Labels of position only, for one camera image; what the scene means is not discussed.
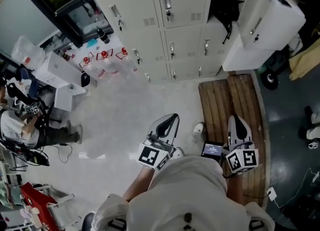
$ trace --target tan cloth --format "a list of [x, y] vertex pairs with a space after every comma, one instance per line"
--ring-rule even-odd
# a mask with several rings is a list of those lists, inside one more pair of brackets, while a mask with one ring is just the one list
[[292, 73], [290, 80], [303, 77], [320, 63], [320, 39], [315, 41], [308, 49], [300, 52], [289, 60]]

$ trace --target smartphone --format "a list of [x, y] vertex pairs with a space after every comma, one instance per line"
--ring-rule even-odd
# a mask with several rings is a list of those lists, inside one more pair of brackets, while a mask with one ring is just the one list
[[221, 159], [222, 146], [222, 143], [206, 140], [203, 145], [201, 156], [214, 159], [218, 162]]

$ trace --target black bottle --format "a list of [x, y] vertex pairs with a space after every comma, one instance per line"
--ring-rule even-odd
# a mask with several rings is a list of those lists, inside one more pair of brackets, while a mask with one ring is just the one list
[[104, 42], [105, 44], [108, 44], [110, 42], [110, 39], [108, 38], [106, 33], [103, 32], [98, 26], [96, 27], [96, 32], [102, 42]]

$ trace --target gray t-shirt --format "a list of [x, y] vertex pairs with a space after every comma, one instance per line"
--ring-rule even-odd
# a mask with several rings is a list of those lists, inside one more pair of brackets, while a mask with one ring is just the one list
[[6, 110], [1, 117], [1, 132], [5, 138], [17, 142], [24, 143], [27, 148], [34, 148], [39, 139], [39, 130], [34, 129], [32, 134], [27, 136], [22, 134], [22, 128], [25, 122], [16, 116], [13, 110]]

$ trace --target white floor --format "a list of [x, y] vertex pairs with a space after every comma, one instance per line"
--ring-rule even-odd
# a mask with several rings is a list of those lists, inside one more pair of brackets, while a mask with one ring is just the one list
[[[220, 72], [216, 78], [225, 79]], [[141, 166], [135, 161], [139, 143], [158, 118], [177, 113], [180, 125], [175, 146], [184, 147], [196, 123], [203, 121], [198, 84], [188, 80], [162, 85], [142, 81], [110, 80], [100, 83], [91, 96], [79, 98], [75, 109], [65, 112], [73, 125], [83, 126], [82, 144], [72, 144], [66, 164], [58, 149], [48, 146], [50, 166], [29, 166], [24, 182], [50, 184], [55, 189], [75, 195], [80, 216], [94, 211], [109, 193], [122, 195]], [[70, 152], [61, 147], [63, 161]]]

